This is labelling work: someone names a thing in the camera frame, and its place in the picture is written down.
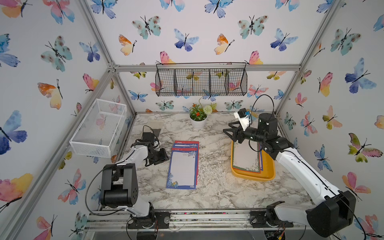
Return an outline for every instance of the stack of paper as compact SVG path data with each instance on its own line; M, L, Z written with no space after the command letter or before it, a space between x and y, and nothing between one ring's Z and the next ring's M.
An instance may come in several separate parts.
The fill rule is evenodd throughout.
M167 188L196 189L199 169L199 142L175 141L172 147Z

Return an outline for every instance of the butterfly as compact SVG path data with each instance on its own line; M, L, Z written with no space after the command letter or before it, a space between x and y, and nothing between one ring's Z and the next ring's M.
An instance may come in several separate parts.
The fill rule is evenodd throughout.
M365 139L365 142L363 146L360 145L359 139L357 136L353 133L350 133L349 136L351 137L351 144L348 145L349 147L349 155L355 155L355 160L356 162L368 162L367 158L368 157L381 157L383 155L383 152L376 149L376 148L371 148L371 147L366 147L371 144L366 144L367 139Z
M46 84L46 83L38 83L38 88L43 96L47 98L51 98L50 105L52 108L60 109L61 100L63 99L63 95L61 94L59 87L59 79L56 79L57 87Z
M76 204L79 201L79 198L77 197L77 194L80 190L85 189L86 181L85 179L80 180L81 173L80 169L77 169L74 177L73 177L73 183L71 184L68 180L68 183L65 183L70 186L67 190L62 192L57 199L61 199L63 202L66 202L68 198L70 199L70 204Z
M321 48L321 43L318 43L317 46L316 46L316 48L315 48L315 50L316 50L316 51L318 50L318 52L317 52L314 56L316 56L319 52L323 51L324 49L325 49L325 48Z
M48 41L50 49L52 51L45 51L41 54L41 59L47 63L52 63L52 67L60 70L62 72L65 71L64 63L66 60L72 59L72 53L70 52L70 49L67 46L64 46L64 38L62 36L58 36L55 40L55 44L52 47L51 43Z
M246 39L249 33L251 33L252 35L252 31L257 36L259 36L263 32L264 25L262 23L267 21L268 16L262 16L257 18L255 21L253 21L254 18L255 16L253 16L252 18L251 16L249 16L251 23L249 23L247 20L240 20L237 23L237 25L241 28L240 35L242 36L243 39Z
M330 164L326 161L328 158L327 157L324 157L325 156L325 147L324 147L324 144L321 146L321 149L320 149L320 152L319 151L315 151L314 152L314 155L316 158L318 158L317 160L319 161L319 163L317 163L317 167L322 170L323 167L325 167L326 169L328 169L329 171L333 172L332 171L332 168L330 166Z
M339 123L336 119L336 114L333 115L333 108L332 105L329 106L329 109L327 111L328 115L323 115L323 121L327 122L327 128L332 129L332 125L335 127L342 127L343 125Z
M159 16L151 17L148 20L148 22L144 16L143 21L145 24L140 20L132 21L133 26L137 28L137 32L139 33L140 36L143 37L143 39L148 38L148 32L149 32L149 35L151 35L151 32L152 32L154 35L160 36L161 27L157 25L157 23L160 22Z
M285 119L284 119L284 124L288 125L288 129L292 130L293 126L296 125L296 122L292 119L292 116L287 112Z
M345 81L347 83L352 82L352 85L349 86L349 91L351 93L357 93L359 91L359 85L362 89L372 89L376 87L376 83L364 78L365 75L368 75L370 73L363 73L364 71L364 59L360 58L357 65L354 67L355 72L354 73L347 73L345 74Z
M375 122L375 126L381 129L384 129L384 116L377 116L377 120Z
M0 207L0 213L9 206L12 202L20 200L24 193L28 190L32 183L33 176L30 173L26 173L19 178L0 179L0 200L7 202Z
M221 33L217 37L217 44L219 45L214 49L216 55L220 55L227 51L228 47L234 42L235 40L232 40L232 42L228 43L228 40L225 38L225 36Z
M31 5L29 3L26 3L28 0L25 0L25 2L21 2L21 0L3 0L0 2L1 5L4 5L5 7L2 7L3 13L10 17L10 18L17 18L20 14L23 17L23 10L25 8L25 5Z
M309 75L311 75L312 71L305 69L303 75L301 76L300 84L303 84L305 81L307 81L305 78L307 78Z
M119 42L123 46L120 49L120 52L122 52L124 55L128 56L130 53L133 53L133 48L135 47L135 43L137 41L135 40L135 42L132 44L131 41L129 41L126 37L124 37L123 35L120 34L119 35Z
M113 19L116 17L116 14L111 10L113 6L117 3L117 0L92 0L95 4L91 5L91 9L94 13L100 13L103 10L103 14L105 14Z
M145 78L145 76L147 74L147 72L131 72L131 73L133 73L133 75L135 77L137 77L138 79L140 79L140 77Z
M327 75L325 75L325 77L323 78L322 81L320 81L320 78L318 78L319 80L319 91L318 93L321 91L321 93L327 97L329 95L329 85L331 84L331 80L333 78L333 73L327 73Z
M284 4L287 5L288 3L288 9L291 12L292 10L296 9L300 2L299 0L276 0L276 5L275 7L277 9L281 8Z
M275 99L281 99L284 96L283 91L280 89L277 89L277 94L278 95L274 97Z
M307 97L301 98L301 93L298 93L297 97L295 97L295 101L296 101L296 105L299 105L302 109L303 108L302 104L305 103L305 101L307 101Z
M71 115L77 117L77 114L80 112L80 110L81 110L81 104L80 104L80 103L77 103L77 104L76 104L76 111L74 111L74 114L71 114Z
M225 104L225 108L230 111L232 108L233 109L240 109L241 108L241 103L243 102L243 100L240 100L240 101L232 101L231 103L224 103Z
M33 240L50 240L53 237L52 228L53 222L56 219L55 215L53 215L52 222L49 224L42 216L36 219L37 227L40 229L46 229L40 235L35 237Z
M22 115L18 110L13 111L12 115L0 127L0 155L11 150L9 142L12 140L16 143L24 142L27 138L26 131L15 131L22 125Z
M168 54L165 51L160 52L160 60L162 64L175 63L169 58Z
M277 39L275 42L271 43L271 48L279 47L279 51L284 51L287 49L286 44L291 44L295 42L299 37L291 37L287 38L289 34L283 34L283 32L280 30L280 28L276 29L276 35L275 38Z
M15 57L14 55L5 53L9 51L9 49L7 48L9 45L9 40L10 40L9 34L0 35L0 61L2 61L3 63L11 67L16 67L20 62L17 59L17 57Z
M58 170L62 170L65 167L65 160L70 160L72 158L72 151L67 152L63 160L61 161Z
M333 0L325 0L325 1L326 1L326 3L319 5L316 12L322 13L325 11L324 13L326 13L328 11L329 7L332 5Z
M207 90L203 89L204 96L203 99L210 99L212 102L216 101L216 97L219 96L219 94L210 94Z
M352 43L357 42L361 38L361 34L352 33L347 36L350 31L351 29L348 31L347 28L344 38L341 39L341 37L344 35L344 32L341 29L336 30L335 40L333 40L331 44L331 52L341 48L340 53L344 56L352 49Z
M380 29L384 28L384 14L377 19L377 22L375 25L373 25L373 28L373 31L379 31Z
M156 103L156 105L159 106L160 110L164 111L165 109L169 108L169 109L173 109L173 101L168 101L168 102L161 102L161 103Z
M358 221L360 222L361 226L364 228L364 231L367 235L368 240L379 240L379 238L383 237L377 234L377 230L379 228L379 222L375 214L372 216L366 215L365 221L359 217L354 220L355 226L358 229L362 230Z
M249 85L249 93L247 93L247 97L252 97L253 95L256 96L256 98L259 98L258 94L264 93L269 88L260 88L261 85L259 85L257 88L253 85Z
M140 93L136 94L135 92L132 92L131 90L128 90L128 91L129 91L129 93L132 94L132 96L131 96L132 100L140 100L142 102L145 102L144 97L148 96L148 94L140 94Z
M172 6L172 2L174 3L174 6L178 12L184 9L185 3L183 0L160 0L161 7L164 9L167 9L169 4Z
M205 5L205 12L210 13L214 10L214 14L217 11L218 18L225 17L225 11L223 8L230 5L233 0L209 0L211 3Z
M302 119L300 123L300 125L304 127L304 135L307 137L309 137L310 132L312 134L317 133L316 128L312 125L313 122L314 120L313 119L311 120L311 115L308 111L308 113L305 114L305 119Z
M98 188L98 191L95 194L92 195L91 199L94 200L94 201L97 200L98 204L100 205L100 202L101 202L101 189L100 189L100 186Z
M80 211L77 212L75 222L74 222L75 230L71 229L71 231L72 231L71 235L72 234L75 234L75 235L73 235L71 240L82 240L83 239L82 231L84 231L83 227L85 227L87 220L88 220L88 217L85 214L81 215Z
M263 62L259 58L259 52L253 51L251 53L251 57L249 58L249 62L245 61L248 64L263 64Z
M362 200L356 193L361 192L361 193L371 193L371 190L363 185L357 186L356 187L356 180L357 180L357 175L354 172L349 172L347 176L343 175L342 176L343 182L346 185L346 188L351 190L354 195L358 198L358 200Z
M192 51L191 44L195 44L199 40L198 36L193 37L193 38L187 38L189 34L188 35L185 34L185 38L184 38L184 35L179 30L177 30L176 28L174 29L174 32L175 32L175 37L179 40L177 43L175 43L175 46L177 48L180 48L180 49L182 47L184 47L184 49L187 52Z
M175 97L176 97L176 98L179 98L180 96L183 96L185 99L188 99L189 96L185 96L185 95L183 95L183 94L184 94L184 93L190 93L190 92L192 92L191 89L186 89L186 90L184 90L184 87L183 87L183 88L181 88L181 90L178 90L178 91L177 91L177 95L176 95Z
M66 16L69 21L74 21L74 13L71 9L67 8L70 0L43 0L47 6L52 6L51 16L57 23L63 25L63 17Z
M281 75L283 75L284 73L286 73L287 71L281 71L281 72L278 72L278 71L272 71L272 72L269 72L269 75L267 76L268 79L271 79L273 78L274 80L279 80Z
M97 61L100 60L100 55L97 53L99 49L97 48L96 43L93 46L91 46L91 43L87 45L85 43L79 42L79 45L84 50L84 52L88 53L88 57L87 57L88 62L92 63L93 58L95 58Z

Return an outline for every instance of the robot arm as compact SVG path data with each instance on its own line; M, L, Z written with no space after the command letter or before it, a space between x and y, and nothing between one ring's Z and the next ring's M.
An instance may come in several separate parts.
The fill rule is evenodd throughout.
M234 142L242 143L245 139L259 142L266 153L297 179L316 205L277 202L267 211L267 221L273 225L279 225L282 221L309 225L322 237L351 225L356 204L354 195L350 191L342 192L329 183L303 159L292 143L278 136L277 119L273 114L260 114L258 128L249 126L249 115L245 108L239 110L235 113L239 121L229 123L231 128L223 129L223 132Z

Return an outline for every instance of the wire basket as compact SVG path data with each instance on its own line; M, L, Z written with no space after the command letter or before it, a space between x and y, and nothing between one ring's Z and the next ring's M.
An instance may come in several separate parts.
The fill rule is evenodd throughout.
M76 154L111 157L126 118L127 105L96 99L70 144Z
M188 63L190 66L181 69L179 64L184 63L157 68L157 96L244 96L247 93L245 63L223 68L189 68L201 63Z

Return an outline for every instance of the orange butterfly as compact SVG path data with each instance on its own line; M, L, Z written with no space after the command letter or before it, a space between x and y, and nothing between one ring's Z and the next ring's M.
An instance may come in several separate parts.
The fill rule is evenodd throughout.
M63 95L60 92L59 79L56 79L56 83L57 87L46 83L38 83L37 85L43 96L46 96L47 98L52 97L50 102L51 107L60 109Z

